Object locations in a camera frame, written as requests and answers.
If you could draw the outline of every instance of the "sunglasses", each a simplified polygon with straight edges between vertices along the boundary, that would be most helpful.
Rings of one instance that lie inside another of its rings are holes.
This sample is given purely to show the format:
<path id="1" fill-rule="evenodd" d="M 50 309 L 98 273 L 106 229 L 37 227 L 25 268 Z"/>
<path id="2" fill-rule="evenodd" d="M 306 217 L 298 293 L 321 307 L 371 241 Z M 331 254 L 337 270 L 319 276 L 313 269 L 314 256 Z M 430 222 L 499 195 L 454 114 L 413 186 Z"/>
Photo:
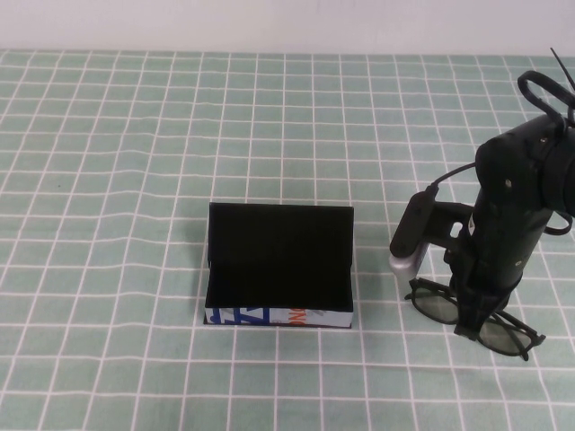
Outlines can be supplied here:
<path id="1" fill-rule="evenodd" d="M 404 299 L 423 315 L 445 325 L 455 325 L 458 320 L 457 301 L 445 286 L 430 280 L 410 281 L 411 293 Z M 489 317 L 479 332 L 477 340 L 486 348 L 506 356 L 529 359 L 527 352 L 541 345 L 545 335 L 538 335 L 525 323 L 507 312 L 498 311 Z"/>

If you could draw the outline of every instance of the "white grid line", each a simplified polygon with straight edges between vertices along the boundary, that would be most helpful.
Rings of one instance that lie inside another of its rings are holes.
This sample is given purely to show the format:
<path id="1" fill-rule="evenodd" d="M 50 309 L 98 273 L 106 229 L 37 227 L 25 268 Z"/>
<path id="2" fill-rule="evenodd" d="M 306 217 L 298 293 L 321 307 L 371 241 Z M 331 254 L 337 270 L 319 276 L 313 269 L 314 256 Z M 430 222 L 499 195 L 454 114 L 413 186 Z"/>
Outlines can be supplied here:
<path id="1" fill-rule="evenodd" d="M 52 71 L 52 74 L 50 75 L 50 81 L 51 81 L 52 79 L 54 79 L 54 75 L 56 74 L 56 70 L 57 70 L 57 69 L 54 68 L 54 70 Z M 32 121 L 30 122 L 30 125 L 28 126 L 28 129 L 31 128 L 31 125 L 32 125 Z M 48 157 L 48 160 L 46 161 L 46 165 L 45 165 L 45 167 L 44 167 L 44 173 L 46 172 L 46 169 L 48 168 L 48 164 L 49 164 L 50 158 L 52 157 L 55 148 L 56 148 L 56 142 L 54 142 L 54 146 L 52 147 L 52 153 L 50 153 L 50 155 L 49 155 L 49 157 Z M 40 181 L 39 181 L 39 183 L 38 183 L 38 187 L 37 187 L 36 190 L 35 190 L 36 192 L 37 192 L 38 189 L 40 188 L 41 178 L 40 178 Z M 6 178 L 6 182 L 3 184 L 2 189 L 0 189 L 0 193 L 1 193 L 2 191 L 4 191 L 4 186 L 5 186 L 6 183 L 7 183 L 7 178 Z M 35 195 L 35 194 L 32 195 L 32 199 L 31 199 L 31 201 L 30 201 L 30 204 L 28 205 L 28 209 L 27 209 L 27 211 L 26 211 L 26 215 L 24 216 L 24 219 L 23 219 L 23 221 L 22 221 L 22 225 L 25 225 L 25 224 L 26 224 L 26 221 L 27 221 L 28 217 L 30 216 L 31 208 L 32 208 L 32 205 L 33 205 L 33 202 L 34 202 L 34 199 L 35 199 L 35 198 L 36 198 L 36 195 Z M 4 267 L 4 270 L 2 271 L 2 276 L 0 277 L 0 286 L 4 283 L 4 280 L 5 280 L 5 277 L 6 277 L 6 273 L 8 272 L 8 268 L 10 267 L 10 264 L 11 264 L 11 262 L 12 262 L 12 260 L 13 260 L 13 257 L 14 257 L 14 255 L 15 255 L 15 253 L 16 253 L 16 248 L 18 247 L 18 243 L 19 243 L 19 240 L 20 240 L 21 237 L 22 237 L 22 229 L 18 231 L 18 234 L 17 234 L 17 236 L 16 236 L 16 239 L 15 239 L 15 241 L 14 241 L 14 243 L 13 243 L 13 247 L 12 247 L 11 250 L 10 250 L 10 256 L 8 257 L 8 260 L 6 261 L 6 266 Z M 40 290 L 40 285 L 38 285 L 36 291 L 39 292 L 39 290 Z M 26 334 L 27 325 L 30 323 L 30 321 L 31 321 L 31 316 L 32 316 L 32 314 L 34 313 L 34 307 L 35 307 L 35 305 L 36 305 L 36 299 L 37 299 L 37 298 L 34 297 L 33 300 L 32 300 L 32 304 L 31 304 L 30 310 L 28 311 L 28 316 L 26 317 L 26 324 L 24 325 L 24 330 L 22 331 L 22 334 L 21 334 L 20 339 L 19 339 L 19 341 L 18 341 L 18 347 L 16 348 L 16 352 L 15 352 L 14 357 L 13 357 L 11 363 L 10 363 L 10 367 L 9 367 L 9 369 L 8 369 L 8 373 L 7 373 L 6 377 L 5 377 L 4 385 L 3 385 L 3 387 L 2 387 L 2 392 L 0 393 L 0 406 L 2 406 L 2 405 L 4 404 L 4 394 L 5 394 L 5 391 L 6 391 L 7 388 L 8 388 L 8 385 L 9 385 L 10 380 L 12 379 L 12 374 L 13 374 L 13 370 L 14 370 L 14 368 L 15 368 L 15 366 L 16 366 L 16 360 L 17 360 L 17 357 L 18 357 L 18 353 L 19 353 L 20 350 L 22 349 L 22 344 L 23 344 L 23 342 L 24 342 L 24 337 L 25 337 L 25 334 Z"/>
<path id="2" fill-rule="evenodd" d="M 312 76 L 314 75 L 314 63 L 312 63 Z M 312 93 L 314 93 L 315 80 L 312 79 Z M 315 136 L 315 97 L 312 97 L 312 142 L 313 142 L 313 152 L 314 152 L 314 205 L 317 205 L 317 154 L 315 153 L 316 148 L 316 136 Z M 323 431 L 325 429 L 325 412 L 323 409 L 323 367 L 322 367 L 322 328 L 317 329 L 317 354 L 319 358 L 319 391 L 320 391 L 320 429 Z"/>
<path id="3" fill-rule="evenodd" d="M 425 67 L 425 64 L 423 64 L 423 73 L 425 76 L 427 76 L 427 68 Z M 447 158 L 446 158 L 446 153 L 445 153 L 445 149 L 443 146 L 443 141 L 441 139 L 441 134 L 439 133 L 439 126 L 438 126 L 438 118 L 436 116 L 436 113 L 433 109 L 433 99 L 431 97 L 431 91 L 429 90 L 429 85 L 428 82 L 426 80 L 426 86 L 429 92 L 429 100 L 431 102 L 431 112 L 433 113 L 433 121 L 436 125 L 436 129 L 438 131 L 438 137 L 439 137 L 439 143 L 441 144 L 441 155 L 443 157 L 443 162 L 446 166 L 446 172 L 449 171 L 449 167 L 447 166 Z M 456 202 L 456 193 L 453 190 L 453 184 L 451 183 L 451 181 L 449 181 L 448 183 L 448 187 L 449 190 L 451 191 L 451 199 L 452 201 Z M 435 281 L 437 281 L 437 276 L 436 276 L 436 270 L 435 270 L 435 265 L 433 263 L 433 259 L 429 259 L 429 264 L 431 266 L 431 272 L 433 273 L 433 279 Z M 449 360 L 449 366 L 451 367 L 451 375 L 453 376 L 453 382 L 454 382 L 454 386 L 456 388 L 456 399 L 457 399 L 457 411 L 459 413 L 459 421 L 461 424 L 461 429 L 462 431 L 466 430 L 466 426 L 465 426 L 465 418 L 464 418 L 464 412 L 463 409 L 461 407 L 461 396 L 459 394 L 459 383 L 457 381 L 457 375 L 456 375 L 456 371 L 453 369 L 453 357 L 451 355 L 451 346 L 449 345 L 449 337 L 447 336 L 447 326 L 446 325 L 442 325 L 443 326 L 443 332 L 445 334 L 446 337 L 446 349 L 447 349 L 447 358 Z"/>
<path id="4" fill-rule="evenodd" d="M 141 69 L 141 71 L 140 71 L 140 81 L 141 81 L 143 75 L 144 75 L 144 69 L 143 69 L 143 67 L 142 67 L 142 69 Z M 131 109 L 130 109 L 130 113 L 131 113 L 131 111 L 132 111 L 133 109 L 134 109 L 134 101 L 132 101 L 132 106 L 131 106 Z M 118 159 L 119 159 L 119 152 L 116 153 L 116 157 L 115 157 L 115 159 L 114 159 L 114 168 L 118 165 Z M 110 180 L 109 180 L 108 186 L 107 186 L 107 192 L 110 192 L 110 190 L 111 190 L 112 180 L 113 180 L 113 177 L 110 177 Z M 108 196 L 109 196 L 109 195 L 106 194 L 104 200 L 107 200 L 107 199 L 108 199 Z M 138 196 L 138 199 L 137 199 L 137 209 L 139 208 L 139 203 L 140 203 L 140 201 L 141 201 L 141 195 Z M 102 204 L 102 212 L 103 212 L 103 210 L 104 210 L 104 208 L 105 208 L 105 205 L 104 205 L 104 204 Z M 100 220 L 98 220 L 98 224 L 96 225 L 96 231 L 95 231 L 95 233 L 94 233 L 94 236 L 97 234 L 98 230 L 100 229 Z M 130 226 L 130 233 L 133 231 L 135 221 L 136 221 L 136 220 L 134 219 L 134 221 L 132 222 L 132 225 Z M 125 249 L 124 253 L 127 253 L 127 252 L 128 252 L 128 243 L 126 243 L 126 246 L 125 246 L 125 247 L 126 247 L 126 249 Z M 93 247 L 91 247 L 91 249 L 90 249 L 90 251 L 89 251 L 89 253 L 88 253 L 88 256 L 89 256 L 88 259 L 90 259 L 90 257 L 92 256 L 92 253 L 93 253 Z M 85 280 L 85 274 L 86 274 L 86 268 L 83 270 L 83 273 L 82 273 L 81 285 L 82 285 L 82 283 L 83 283 L 84 280 Z M 122 265 L 122 266 L 121 266 L 121 269 L 120 269 L 120 277 L 119 277 L 119 283 L 118 283 L 117 293 L 119 293 L 119 291 L 120 291 L 120 289 L 121 289 L 121 283 L 122 283 L 123 274 L 124 274 L 124 265 Z M 115 301 L 114 301 L 114 306 L 113 306 L 113 310 L 112 310 L 112 314 L 111 314 L 110 324 L 112 324 L 112 323 L 114 322 L 114 319 L 115 319 L 115 317 L 116 317 L 116 311 L 118 310 L 118 302 L 119 302 L 119 296 L 117 296 L 116 299 L 115 299 Z M 110 339 L 111 339 L 111 329 L 108 330 L 108 334 L 107 334 L 106 341 L 105 341 L 105 343 L 104 343 L 103 352 L 102 352 L 102 358 L 106 357 L 106 353 L 107 353 L 107 350 L 108 350 L 108 346 L 110 345 Z M 84 416 L 84 421 L 83 421 L 83 424 L 82 424 L 82 429 L 85 429 L 85 428 L 87 427 L 87 425 L 88 425 L 88 420 L 89 420 L 90 414 L 91 414 L 91 412 L 92 412 L 93 399 L 94 399 L 95 393 L 96 393 L 97 388 L 98 388 L 98 383 L 99 383 L 99 381 L 100 381 L 100 375 L 102 374 L 102 369 L 103 369 L 103 361 L 101 360 L 100 363 L 99 363 L 99 365 L 98 365 L 98 371 L 96 372 L 96 377 L 95 377 L 95 379 L 94 379 L 94 383 L 93 383 L 93 387 L 92 387 L 92 393 L 90 394 L 90 399 L 89 399 L 89 401 L 88 401 L 88 407 L 87 407 L 87 409 L 86 409 L 86 413 L 85 413 L 85 416 Z"/>
<path id="5" fill-rule="evenodd" d="M 198 66 L 198 78 L 199 78 L 199 74 L 201 74 L 201 67 L 204 61 L 204 55 L 202 53 L 201 58 L 199 59 L 199 66 Z M 196 108 L 196 99 L 197 99 L 198 93 L 196 92 L 194 94 L 194 102 L 192 104 L 191 107 L 191 116 L 193 117 L 194 115 L 194 110 Z M 187 149 L 188 149 L 188 143 L 189 141 L 186 140 L 186 144 L 184 146 L 184 154 L 187 153 Z M 185 162 L 185 159 L 182 160 L 182 165 L 181 165 L 181 169 L 183 170 L 183 164 Z M 216 167 L 214 166 L 214 176 L 216 176 Z M 181 185 L 181 180 L 178 180 L 178 194 L 180 192 L 180 185 Z M 172 211 L 172 220 L 175 220 L 176 217 L 175 216 L 175 209 L 177 207 L 178 202 L 174 202 L 173 205 L 173 211 Z M 204 243 L 202 244 L 203 246 L 203 250 L 202 250 L 202 257 L 201 257 L 201 267 L 204 268 L 204 266 L 206 265 L 206 253 L 207 253 L 207 243 L 208 243 L 208 226 L 206 225 L 206 234 L 204 235 Z M 196 333 L 196 326 L 197 326 L 197 321 L 199 318 L 199 294 L 200 294 L 200 289 L 201 289 L 201 285 L 202 285 L 202 281 L 203 281 L 203 276 L 204 276 L 205 271 L 203 269 L 199 269 L 199 278 L 198 278 L 198 287 L 197 287 L 197 291 L 196 291 L 196 305 L 194 307 L 194 315 L 193 315 L 193 323 L 192 323 L 192 327 L 191 327 L 191 334 L 190 334 L 190 348 L 188 349 L 188 357 L 186 360 L 186 375 L 184 377 L 183 380 L 183 397 L 181 400 L 181 411 L 180 411 L 180 426 L 178 429 L 184 429 L 184 420 L 185 420 L 185 415 L 186 415 L 186 394 L 188 393 L 188 384 L 190 381 L 190 361 L 191 361 L 191 355 L 192 355 L 192 349 L 193 349 L 193 345 L 194 345 L 194 334 Z"/>
<path id="6" fill-rule="evenodd" d="M 341 94 L 341 115 L 343 118 L 343 124 L 347 126 L 348 122 L 346 120 L 345 117 L 345 109 L 343 109 L 343 93 Z M 347 172 L 347 176 L 348 176 L 348 195 L 349 195 L 349 206 L 351 207 L 351 181 L 350 181 L 350 176 L 349 176 L 349 152 L 348 152 L 348 136 L 347 133 L 345 131 L 343 131 L 343 136 L 345 138 L 345 154 L 346 154 L 346 172 Z M 357 258 L 357 242 L 356 242 L 356 235 L 354 235 L 353 238 L 353 243 L 352 243 L 352 252 L 353 252 L 353 261 L 358 262 L 358 258 Z M 358 274 L 356 273 L 355 275 L 355 280 L 356 280 L 356 295 L 357 298 L 359 299 L 359 281 L 358 281 Z M 366 350 L 364 347 L 364 340 L 363 340 L 363 331 L 362 331 L 362 322 L 361 322 L 361 305 L 358 304 L 357 307 L 357 311 L 356 313 L 358 314 L 358 330 L 359 330 L 359 340 L 360 340 L 360 346 L 361 346 L 361 361 L 364 363 L 363 364 L 363 385 L 364 385 L 364 393 L 366 394 L 366 415 L 367 415 L 367 429 L 368 431 L 371 431 L 372 426 L 371 426 L 371 411 L 369 408 L 369 394 L 368 394 L 368 389 L 367 389 L 367 368 L 365 366 L 365 362 L 366 362 Z"/>
<path id="7" fill-rule="evenodd" d="M 77 85 L 76 88 L 75 88 L 75 96 L 77 95 L 78 89 L 79 89 L 79 85 Z M 72 104 L 70 103 L 70 105 L 68 106 L 68 110 L 66 111 L 66 113 L 69 112 L 71 106 L 72 106 Z M 100 104 L 100 107 L 99 107 L 98 112 L 101 112 L 101 111 L 102 111 L 102 107 L 103 107 L 103 103 Z M 61 125 L 61 127 L 60 127 L 60 131 L 64 128 L 64 123 L 65 123 L 65 121 L 62 121 L 62 125 Z M 92 133 L 93 133 L 94 130 L 95 130 L 95 122 L 94 122 L 94 126 L 93 126 L 93 128 L 92 128 Z M 86 159 L 86 152 L 84 152 L 83 155 L 82 155 L 82 161 L 80 162 L 80 167 L 79 167 L 79 169 L 78 169 L 78 172 L 76 173 L 76 176 L 75 176 L 75 179 L 74 179 L 74 185 L 72 186 L 72 191 L 69 193 L 69 196 L 68 196 L 68 199 L 67 199 L 67 202 L 66 202 L 66 208 L 64 209 L 64 214 L 67 214 L 68 211 L 69 211 L 70 203 L 72 202 L 72 197 L 74 196 L 74 191 L 75 191 L 75 188 L 77 187 L 78 180 L 79 180 L 79 178 L 80 178 L 80 172 L 82 171 L 82 168 L 83 168 L 83 166 L 84 166 L 85 159 Z M 56 249 L 56 245 L 57 245 L 57 243 L 58 243 L 58 237 L 59 237 L 59 235 L 60 235 L 60 233 L 61 233 L 62 226 L 64 225 L 64 221 L 65 221 L 65 219 L 62 218 L 62 219 L 60 220 L 60 224 L 58 225 L 57 233 L 56 233 L 56 239 L 55 239 L 55 241 L 53 241 L 52 247 L 50 248 L 49 255 L 48 255 L 48 257 L 46 258 L 46 266 L 45 266 L 44 269 L 42 270 L 42 276 L 41 276 L 41 278 L 40 278 L 39 286 L 42 286 L 42 282 L 43 282 L 43 281 L 45 280 L 45 278 L 46 278 L 46 274 L 47 274 L 48 268 L 49 268 L 49 263 L 50 263 L 50 260 L 51 260 L 52 255 L 53 255 L 53 253 L 54 253 L 54 250 Z M 77 305 L 77 303 L 78 303 L 79 297 L 80 297 L 80 286 L 78 287 L 78 290 L 76 291 L 76 294 L 75 294 L 74 303 L 73 303 L 73 305 L 72 305 L 72 310 L 70 311 L 70 315 L 69 315 L 69 317 L 68 317 L 68 322 L 67 322 L 67 325 L 66 325 L 66 330 L 65 330 L 65 333 L 64 333 L 64 337 L 62 338 L 62 344 L 60 345 L 60 349 L 59 349 L 59 351 L 58 351 L 58 355 L 62 355 L 62 353 L 64 352 L 64 347 L 65 347 L 65 345 L 66 345 L 67 336 L 68 336 L 69 331 L 70 331 L 70 326 L 71 326 L 71 323 L 72 323 L 72 319 L 74 318 L 74 315 L 75 315 L 75 309 L 76 309 L 76 305 Z M 45 400 L 45 402 L 44 402 L 44 406 L 43 406 L 43 408 L 42 408 L 42 412 L 41 412 L 41 414 L 40 414 L 40 421 L 39 421 L 39 424 L 38 424 L 38 429 L 39 429 L 39 430 L 42 429 L 42 426 L 43 426 L 43 424 L 44 424 L 44 420 L 45 420 L 45 418 L 46 418 L 46 413 L 47 413 L 47 411 L 48 411 L 48 404 L 49 404 L 49 401 L 50 401 L 50 394 L 54 391 L 54 383 L 55 383 L 56 377 L 57 377 L 57 375 L 58 375 L 58 365 L 59 365 L 59 359 L 56 360 L 56 364 L 55 364 L 55 366 L 54 366 L 54 371 L 53 371 L 53 373 L 52 373 L 52 375 L 51 375 L 51 378 L 50 378 L 49 395 L 46 397 L 46 400 Z"/>

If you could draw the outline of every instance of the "black cable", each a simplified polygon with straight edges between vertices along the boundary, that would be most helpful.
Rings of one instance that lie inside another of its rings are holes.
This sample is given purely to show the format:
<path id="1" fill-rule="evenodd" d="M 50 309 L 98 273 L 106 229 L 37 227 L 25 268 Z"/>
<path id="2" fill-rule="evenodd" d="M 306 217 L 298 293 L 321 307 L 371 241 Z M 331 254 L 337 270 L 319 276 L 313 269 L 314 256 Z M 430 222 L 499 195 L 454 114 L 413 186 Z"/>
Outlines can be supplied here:
<path id="1" fill-rule="evenodd" d="M 474 168 L 474 167 L 475 167 L 475 162 L 466 164 L 466 165 L 464 165 L 464 166 L 460 166 L 459 168 L 454 169 L 454 170 L 452 170 L 451 172 L 448 172 L 448 173 L 446 173 L 446 174 L 444 174 L 444 175 L 441 175 L 439 178 L 437 178 L 435 181 L 433 181 L 433 182 L 430 184 L 430 187 L 437 187 L 438 184 L 439 184 L 441 181 L 446 180 L 446 179 L 448 179 L 449 177 L 453 177 L 454 175 L 457 175 L 459 172 L 467 171 L 468 169 L 471 169 L 471 168 Z"/>
<path id="2" fill-rule="evenodd" d="M 569 214 L 560 213 L 560 212 L 557 212 L 557 215 L 560 216 L 563 220 L 565 220 L 567 222 L 567 225 L 565 227 L 562 227 L 561 229 L 558 229 L 556 227 L 546 226 L 544 233 L 547 233 L 548 235 L 553 235 L 553 236 L 561 236 L 561 235 L 566 235 L 567 233 L 569 233 L 571 231 L 571 228 L 573 226 L 573 217 L 571 217 Z"/>

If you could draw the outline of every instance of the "black box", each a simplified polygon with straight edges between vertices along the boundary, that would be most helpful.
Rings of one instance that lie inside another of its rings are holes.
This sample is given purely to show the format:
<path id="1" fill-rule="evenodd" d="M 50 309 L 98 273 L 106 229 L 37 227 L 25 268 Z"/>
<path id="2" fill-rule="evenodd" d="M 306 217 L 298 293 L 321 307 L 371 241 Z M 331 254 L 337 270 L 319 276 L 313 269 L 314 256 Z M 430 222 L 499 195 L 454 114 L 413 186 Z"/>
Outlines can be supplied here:
<path id="1" fill-rule="evenodd" d="M 353 207 L 210 203 L 208 324 L 349 328 Z"/>

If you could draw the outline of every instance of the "glasses frame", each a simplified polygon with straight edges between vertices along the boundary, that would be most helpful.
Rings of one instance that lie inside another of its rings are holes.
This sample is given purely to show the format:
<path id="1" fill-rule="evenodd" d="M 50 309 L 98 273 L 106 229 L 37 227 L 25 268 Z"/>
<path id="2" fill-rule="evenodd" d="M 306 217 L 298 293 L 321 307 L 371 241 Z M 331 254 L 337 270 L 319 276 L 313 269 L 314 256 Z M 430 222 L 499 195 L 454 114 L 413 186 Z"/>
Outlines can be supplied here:
<path id="1" fill-rule="evenodd" d="M 408 293 L 405 296 L 405 300 L 411 300 L 411 303 L 413 304 L 413 306 L 415 307 L 415 309 L 420 312 L 421 314 L 423 314 L 424 316 L 426 316 L 429 319 L 432 319 L 433 321 L 436 321 L 438 323 L 443 323 L 444 325 L 456 325 L 458 319 L 453 319 L 452 321 L 446 321 L 446 320 L 442 320 L 439 319 L 437 317 L 434 317 L 432 315 L 430 315 L 429 313 L 423 311 L 416 302 L 416 298 L 421 298 L 420 296 L 417 296 L 417 291 L 418 289 L 425 289 L 429 292 L 431 292 L 432 294 L 435 294 L 435 296 L 439 296 L 443 299 L 445 299 L 446 301 L 449 301 L 450 303 L 452 303 L 453 305 L 455 305 L 457 307 L 457 300 L 455 299 L 455 295 L 454 293 L 447 287 L 444 285 L 441 285 L 440 283 L 436 283 L 434 281 L 431 280 L 424 280 L 421 278 L 414 278 L 413 280 L 410 281 L 410 286 L 411 286 L 411 292 Z M 511 353 L 499 348 L 496 348 L 494 346 L 489 345 L 488 343 L 486 343 L 481 335 L 478 335 L 477 340 L 486 348 L 488 348 L 489 350 L 499 353 L 500 355 L 504 355 L 504 356 L 521 356 L 523 358 L 523 360 L 527 361 L 529 360 L 529 350 L 531 350 L 533 347 L 537 347 L 540 346 L 544 340 L 545 340 L 545 335 L 541 334 L 537 334 L 537 331 L 534 330 L 533 328 L 530 328 L 529 326 L 525 325 L 525 323 L 523 323 L 522 321 L 520 321 L 519 319 L 513 317 L 511 314 L 509 314 L 508 312 L 504 312 L 504 311 L 497 311 L 494 314 L 492 314 L 486 321 L 485 323 L 491 323 L 491 324 L 496 324 L 501 326 L 509 335 L 509 337 L 511 338 L 511 340 L 513 341 L 513 344 L 515 344 L 515 346 L 517 347 L 517 353 Z M 526 346 L 523 347 L 523 343 L 521 343 L 521 341 L 519 340 L 518 336 L 515 334 L 515 332 L 520 332 L 523 335 L 527 336 L 531 342 Z"/>

